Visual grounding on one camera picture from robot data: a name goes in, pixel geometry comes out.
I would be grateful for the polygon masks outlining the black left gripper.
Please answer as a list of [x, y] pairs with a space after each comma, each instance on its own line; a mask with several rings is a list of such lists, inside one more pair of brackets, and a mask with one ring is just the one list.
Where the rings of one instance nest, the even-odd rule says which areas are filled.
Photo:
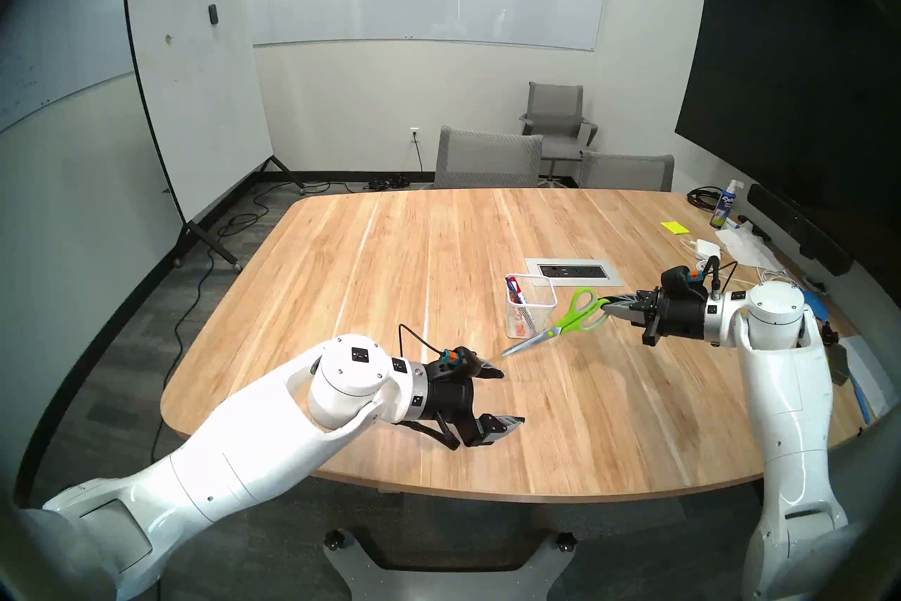
[[423, 426], [422, 433], [450, 450], [461, 444], [485, 446], [510, 435], [525, 423], [519, 416], [473, 412], [473, 379], [503, 379], [505, 373], [484, 362], [430, 362], [423, 366], [428, 393], [423, 403], [421, 421], [433, 421], [438, 430]]

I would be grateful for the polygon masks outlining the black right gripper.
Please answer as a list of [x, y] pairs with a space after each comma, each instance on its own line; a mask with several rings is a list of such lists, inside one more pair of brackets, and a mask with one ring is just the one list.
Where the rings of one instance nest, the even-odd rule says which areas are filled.
[[705, 339], [705, 315], [709, 294], [701, 284], [690, 284], [687, 290], [637, 291], [634, 294], [607, 295], [604, 313], [643, 326], [642, 344], [657, 345], [662, 337]]

